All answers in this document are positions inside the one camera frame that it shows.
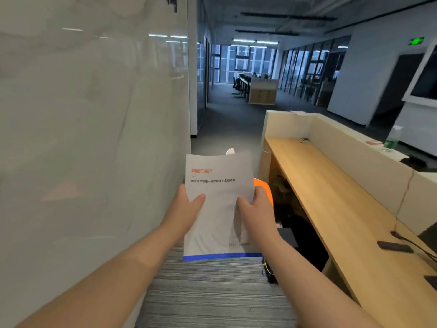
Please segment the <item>person's left hand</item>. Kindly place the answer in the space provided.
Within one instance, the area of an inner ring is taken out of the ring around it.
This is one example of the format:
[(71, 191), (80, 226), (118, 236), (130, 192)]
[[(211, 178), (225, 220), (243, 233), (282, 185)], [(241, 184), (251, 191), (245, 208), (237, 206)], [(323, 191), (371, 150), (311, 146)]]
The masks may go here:
[(176, 195), (161, 222), (161, 227), (174, 242), (180, 241), (194, 225), (198, 214), (191, 214), (185, 184), (178, 187)]

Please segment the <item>person's right hand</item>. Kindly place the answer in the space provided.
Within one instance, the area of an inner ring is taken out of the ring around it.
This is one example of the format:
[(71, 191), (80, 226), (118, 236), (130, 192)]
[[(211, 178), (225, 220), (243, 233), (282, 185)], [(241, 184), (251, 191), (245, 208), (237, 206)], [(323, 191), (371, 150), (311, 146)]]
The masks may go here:
[(262, 249), (266, 244), (279, 237), (274, 208), (271, 206), (262, 187), (255, 187), (252, 205), (254, 206), (254, 211), (251, 217), (249, 219), (242, 219), (242, 221), (251, 240)]

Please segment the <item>white paper booklet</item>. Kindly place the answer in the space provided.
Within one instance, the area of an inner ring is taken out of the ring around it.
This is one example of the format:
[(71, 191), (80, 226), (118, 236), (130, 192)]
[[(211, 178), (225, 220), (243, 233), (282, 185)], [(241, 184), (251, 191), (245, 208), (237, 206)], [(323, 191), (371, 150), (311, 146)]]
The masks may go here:
[(250, 152), (204, 156), (186, 155), (185, 187), (190, 200), (205, 202), (183, 241), (183, 261), (260, 258), (242, 224), (237, 198), (254, 200)]

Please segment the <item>person's right forearm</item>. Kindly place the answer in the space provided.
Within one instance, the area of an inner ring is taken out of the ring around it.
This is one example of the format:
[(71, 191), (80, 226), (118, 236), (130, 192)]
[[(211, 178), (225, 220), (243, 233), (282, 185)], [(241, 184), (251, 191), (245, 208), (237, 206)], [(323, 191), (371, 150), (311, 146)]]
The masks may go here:
[(259, 247), (304, 328), (383, 328), (276, 232)]

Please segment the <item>person's left forearm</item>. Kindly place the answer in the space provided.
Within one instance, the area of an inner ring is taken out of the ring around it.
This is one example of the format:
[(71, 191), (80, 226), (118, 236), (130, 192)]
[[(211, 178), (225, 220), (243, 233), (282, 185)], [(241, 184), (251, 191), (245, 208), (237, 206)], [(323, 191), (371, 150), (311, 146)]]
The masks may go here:
[(15, 328), (122, 328), (184, 234), (159, 226)]

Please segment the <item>orange and white object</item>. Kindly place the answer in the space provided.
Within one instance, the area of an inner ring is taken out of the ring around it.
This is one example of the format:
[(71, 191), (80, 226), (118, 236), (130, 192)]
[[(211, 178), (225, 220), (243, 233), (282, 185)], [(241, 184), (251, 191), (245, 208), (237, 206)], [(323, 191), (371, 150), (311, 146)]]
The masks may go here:
[(265, 190), (265, 193), (267, 195), (267, 198), (268, 198), (271, 206), (274, 207), (274, 200), (273, 200), (273, 196), (272, 196), (272, 192), (271, 192), (269, 184), (265, 181), (259, 180), (258, 178), (254, 177), (254, 186), (255, 187), (262, 187)]

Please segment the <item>wooden reception desk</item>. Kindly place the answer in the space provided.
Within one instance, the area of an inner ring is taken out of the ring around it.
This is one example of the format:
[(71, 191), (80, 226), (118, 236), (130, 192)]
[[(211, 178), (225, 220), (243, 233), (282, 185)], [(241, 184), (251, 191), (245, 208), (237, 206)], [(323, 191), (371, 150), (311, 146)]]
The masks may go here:
[(437, 328), (437, 173), (367, 140), (320, 114), (268, 110), (258, 177), (286, 180), (328, 253), (323, 274), (380, 325)]

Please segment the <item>wooden office cabinet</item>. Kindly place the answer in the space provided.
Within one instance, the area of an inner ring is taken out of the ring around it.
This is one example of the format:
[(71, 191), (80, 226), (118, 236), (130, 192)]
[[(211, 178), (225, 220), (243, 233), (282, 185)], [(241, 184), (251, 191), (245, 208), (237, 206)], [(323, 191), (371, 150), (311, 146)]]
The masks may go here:
[(249, 104), (275, 105), (278, 79), (252, 78), (249, 89)]

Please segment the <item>row of office desks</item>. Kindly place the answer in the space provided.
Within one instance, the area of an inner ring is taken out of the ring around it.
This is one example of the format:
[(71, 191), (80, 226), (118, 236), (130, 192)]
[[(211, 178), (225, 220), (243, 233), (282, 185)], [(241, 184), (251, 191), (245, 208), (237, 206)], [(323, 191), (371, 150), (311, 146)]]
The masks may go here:
[(245, 75), (243, 73), (239, 74), (239, 77), (237, 79), (238, 91), (244, 97), (246, 102), (249, 101), (251, 81), (252, 76)]

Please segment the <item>black phone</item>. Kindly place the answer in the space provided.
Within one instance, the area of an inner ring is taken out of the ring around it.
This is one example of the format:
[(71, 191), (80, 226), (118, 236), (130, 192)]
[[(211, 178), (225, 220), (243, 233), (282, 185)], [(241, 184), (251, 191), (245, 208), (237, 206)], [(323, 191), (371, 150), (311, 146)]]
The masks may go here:
[(404, 243), (377, 241), (377, 245), (379, 248), (385, 251), (414, 253), (414, 250), (409, 245)]

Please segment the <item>green plastic bottle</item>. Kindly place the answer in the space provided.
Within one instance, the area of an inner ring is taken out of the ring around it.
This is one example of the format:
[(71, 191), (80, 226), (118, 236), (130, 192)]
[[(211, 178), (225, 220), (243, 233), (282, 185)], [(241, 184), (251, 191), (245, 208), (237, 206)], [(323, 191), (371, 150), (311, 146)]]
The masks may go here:
[(392, 151), (396, 149), (401, 138), (402, 129), (403, 126), (398, 126), (398, 125), (392, 126), (391, 131), (389, 132), (389, 135), (387, 136), (383, 145), (384, 151)]

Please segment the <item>black device on counter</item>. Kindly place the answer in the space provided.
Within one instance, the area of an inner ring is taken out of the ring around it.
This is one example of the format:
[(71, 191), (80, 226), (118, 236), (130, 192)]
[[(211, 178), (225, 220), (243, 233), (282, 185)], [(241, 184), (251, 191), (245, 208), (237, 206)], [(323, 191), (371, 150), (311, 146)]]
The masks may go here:
[(437, 173), (437, 167), (429, 167), (426, 161), (413, 155), (403, 158), (400, 161), (402, 164), (409, 166), (413, 170), (422, 173)]

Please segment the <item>wall-mounted monitor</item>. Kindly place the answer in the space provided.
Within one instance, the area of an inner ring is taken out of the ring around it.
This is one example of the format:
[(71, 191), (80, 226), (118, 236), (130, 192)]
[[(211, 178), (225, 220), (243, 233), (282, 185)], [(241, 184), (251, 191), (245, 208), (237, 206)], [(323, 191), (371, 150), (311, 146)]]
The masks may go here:
[(437, 38), (429, 44), (402, 100), (437, 108)]

